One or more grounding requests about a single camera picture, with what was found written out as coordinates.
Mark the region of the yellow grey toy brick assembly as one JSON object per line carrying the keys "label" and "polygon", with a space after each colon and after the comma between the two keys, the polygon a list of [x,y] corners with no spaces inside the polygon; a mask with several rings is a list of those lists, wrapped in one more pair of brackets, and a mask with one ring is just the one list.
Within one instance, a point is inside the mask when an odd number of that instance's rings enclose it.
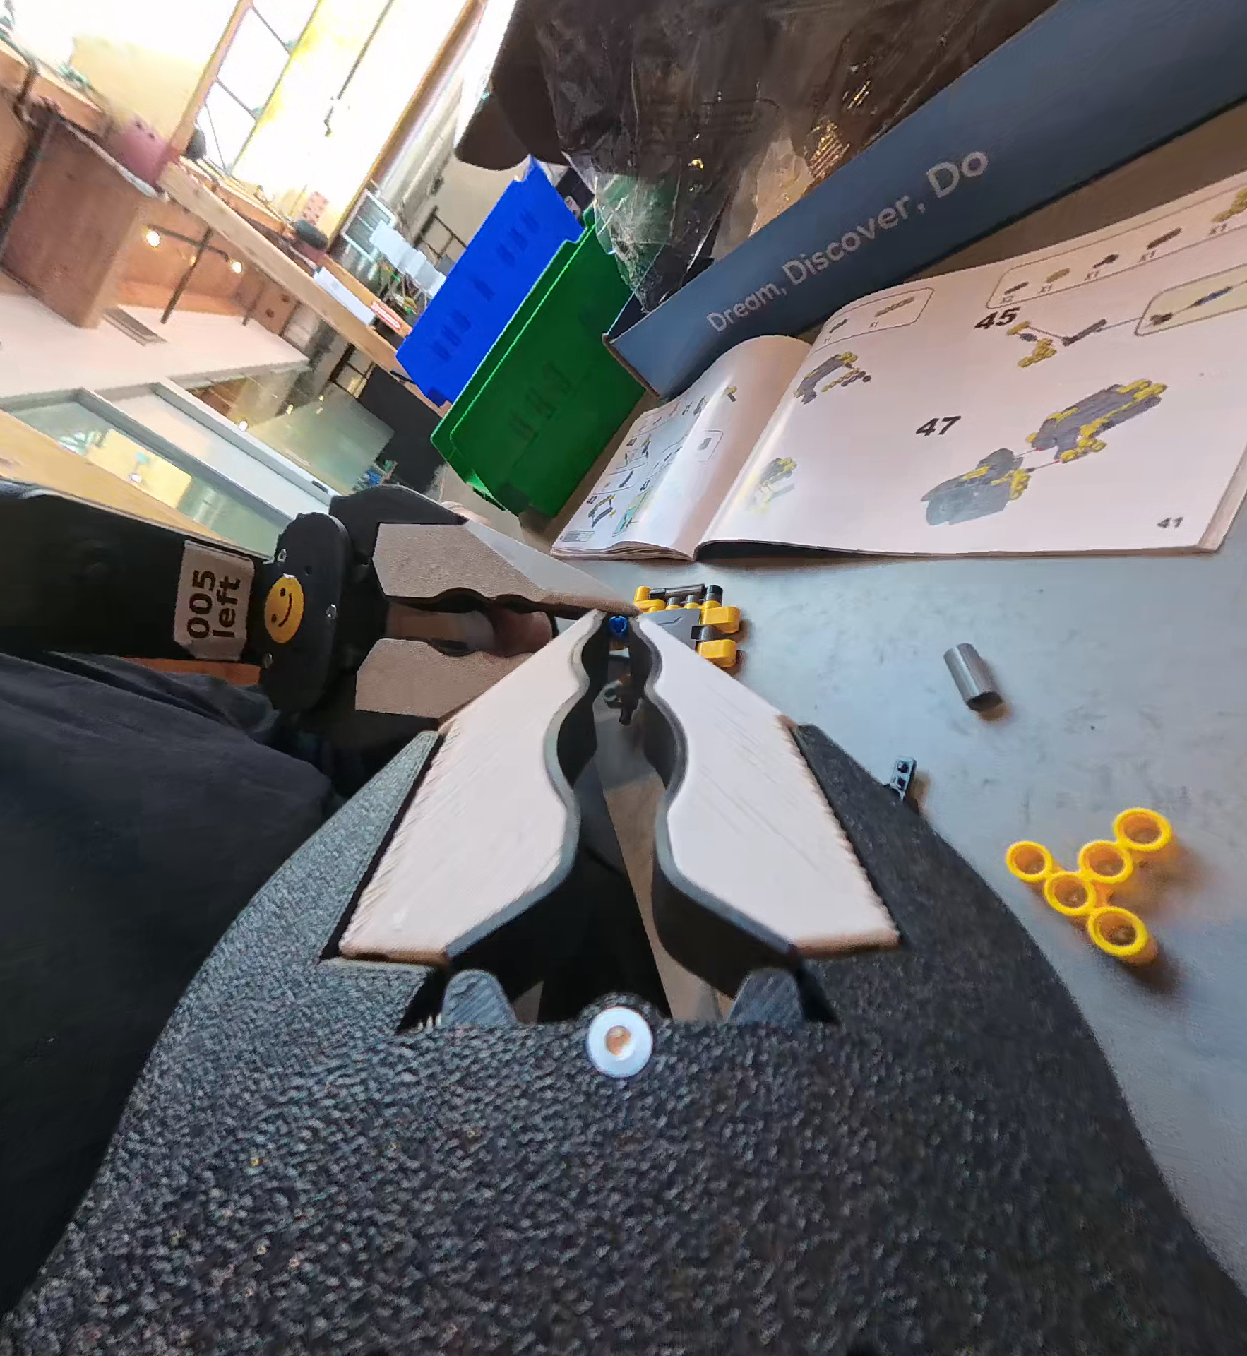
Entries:
{"label": "yellow grey toy brick assembly", "polygon": [[635,609],[650,615],[657,627],[697,650],[720,670],[735,670],[742,611],[725,601],[722,585],[637,585]]}

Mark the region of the open instruction booklet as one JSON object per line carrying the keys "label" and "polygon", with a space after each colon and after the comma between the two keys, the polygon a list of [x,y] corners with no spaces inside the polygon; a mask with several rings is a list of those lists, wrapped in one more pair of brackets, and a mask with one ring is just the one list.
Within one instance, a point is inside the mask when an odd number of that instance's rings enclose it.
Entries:
{"label": "open instruction booklet", "polygon": [[551,550],[1216,550],[1246,494],[1247,170],[734,347]]}

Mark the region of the wooden wall shelf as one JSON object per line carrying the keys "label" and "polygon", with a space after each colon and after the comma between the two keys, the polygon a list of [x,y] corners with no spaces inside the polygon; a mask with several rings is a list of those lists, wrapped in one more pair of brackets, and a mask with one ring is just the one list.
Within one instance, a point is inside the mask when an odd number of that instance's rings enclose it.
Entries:
{"label": "wooden wall shelf", "polygon": [[0,1],[3,279],[80,327],[102,317],[231,14],[233,1]]}

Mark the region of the dark blue cardboard box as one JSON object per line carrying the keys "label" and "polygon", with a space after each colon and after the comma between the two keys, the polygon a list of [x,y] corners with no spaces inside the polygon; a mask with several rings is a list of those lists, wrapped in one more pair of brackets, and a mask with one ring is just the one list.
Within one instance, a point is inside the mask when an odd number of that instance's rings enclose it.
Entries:
{"label": "dark blue cardboard box", "polygon": [[1247,99],[1247,1],[1057,1],[650,314],[604,336],[654,394],[798,334]]}

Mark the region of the blue plastic bin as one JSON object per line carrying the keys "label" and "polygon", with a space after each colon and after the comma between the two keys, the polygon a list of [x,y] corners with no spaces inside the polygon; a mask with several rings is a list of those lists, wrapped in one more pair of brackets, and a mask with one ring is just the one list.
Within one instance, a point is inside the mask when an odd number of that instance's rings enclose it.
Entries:
{"label": "blue plastic bin", "polygon": [[488,212],[442,288],[399,347],[409,380],[438,409],[451,404],[582,220],[539,159]]}

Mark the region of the plastic bag of toy parts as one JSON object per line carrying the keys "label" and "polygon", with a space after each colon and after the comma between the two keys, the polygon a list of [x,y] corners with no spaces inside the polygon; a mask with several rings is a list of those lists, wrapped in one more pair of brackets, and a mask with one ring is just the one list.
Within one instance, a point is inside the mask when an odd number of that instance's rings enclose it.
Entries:
{"label": "plastic bag of toy parts", "polygon": [[486,1],[454,154],[578,171],[646,314],[1050,1]]}

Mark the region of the green plastic bin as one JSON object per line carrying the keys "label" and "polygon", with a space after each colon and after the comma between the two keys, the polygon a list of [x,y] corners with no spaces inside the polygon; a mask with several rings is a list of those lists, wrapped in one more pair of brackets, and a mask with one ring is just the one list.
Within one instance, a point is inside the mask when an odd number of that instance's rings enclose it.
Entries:
{"label": "green plastic bin", "polygon": [[630,298],[586,212],[431,435],[480,498],[555,519],[575,494],[642,394],[605,344]]}

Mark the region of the small grey toy connector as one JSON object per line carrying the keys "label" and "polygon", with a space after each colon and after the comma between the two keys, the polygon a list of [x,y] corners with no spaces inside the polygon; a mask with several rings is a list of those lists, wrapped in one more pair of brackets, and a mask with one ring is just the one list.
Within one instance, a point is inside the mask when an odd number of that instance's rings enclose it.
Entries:
{"label": "small grey toy connector", "polygon": [[970,641],[949,645],[943,659],[970,711],[986,713],[1006,704],[986,659]]}

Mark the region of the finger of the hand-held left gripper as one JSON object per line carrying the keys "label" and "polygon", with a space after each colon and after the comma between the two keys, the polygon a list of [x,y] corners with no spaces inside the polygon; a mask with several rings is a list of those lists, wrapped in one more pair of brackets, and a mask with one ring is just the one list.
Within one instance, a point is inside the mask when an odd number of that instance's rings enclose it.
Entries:
{"label": "finger of the hand-held left gripper", "polygon": [[527,652],[444,652],[418,637],[380,638],[357,672],[357,711],[442,722],[550,641]]}
{"label": "finger of the hand-held left gripper", "polygon": [[385,523],[372,556],[390,600],[451,609],[456,601],[515,611],[629,615],[629,597],[594,575],[484,523]]}

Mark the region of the yellow angled toy liftarm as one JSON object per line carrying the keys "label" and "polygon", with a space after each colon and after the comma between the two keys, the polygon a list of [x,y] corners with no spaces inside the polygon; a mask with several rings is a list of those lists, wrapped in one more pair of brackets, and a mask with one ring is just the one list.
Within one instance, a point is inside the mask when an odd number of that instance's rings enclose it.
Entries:
{"label": "yellow angled toy liftarm", "polygon": [[1017,840],[1006,850],[1006,869],[1032,887],[1054,914],[1077,925],[1111,959],[1145,969],[1160,959],[1160,942],[1145,921],[1145,899],[1157,869],[1178,850],[1172,821],[1152,806],[1125,806],[1107,837],[1084,841],[1072,865],[1063,865],[1039,840]]}

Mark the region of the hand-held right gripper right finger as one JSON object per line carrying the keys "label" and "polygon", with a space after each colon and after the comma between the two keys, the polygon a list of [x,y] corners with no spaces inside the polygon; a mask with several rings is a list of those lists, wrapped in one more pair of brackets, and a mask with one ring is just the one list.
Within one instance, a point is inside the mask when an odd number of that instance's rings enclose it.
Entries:
{"label": "hand-held right gripper right finger", "polygon": [[851,837],[793,722],[687,648],[659,615],[635,621],[642,749],[664,793],[653,908],[684,969],[735,997],[753,971],[899,945]]}

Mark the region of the person's left hand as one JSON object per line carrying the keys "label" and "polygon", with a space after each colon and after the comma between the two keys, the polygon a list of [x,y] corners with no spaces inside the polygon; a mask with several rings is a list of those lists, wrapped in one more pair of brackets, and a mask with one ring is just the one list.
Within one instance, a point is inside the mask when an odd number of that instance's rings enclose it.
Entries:
{"label": "person's left hand", "polygon": [[504,657],[536,652],[557,637],[557,618],[550,613],[488,606],[484,609],[484,618],[493,627],[493,638],[486,643],[486,650]]}

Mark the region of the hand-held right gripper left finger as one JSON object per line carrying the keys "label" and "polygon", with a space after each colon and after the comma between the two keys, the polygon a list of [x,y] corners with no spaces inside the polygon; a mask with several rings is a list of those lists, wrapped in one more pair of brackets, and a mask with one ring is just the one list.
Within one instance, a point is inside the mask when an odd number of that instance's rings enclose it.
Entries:
{"label": "hand-held right gripper left finger", "polygon": [[605,613],[468,701],[441,729],[340,934],[340,957],[541,984],[582,933],[578,779],[597,749]]}

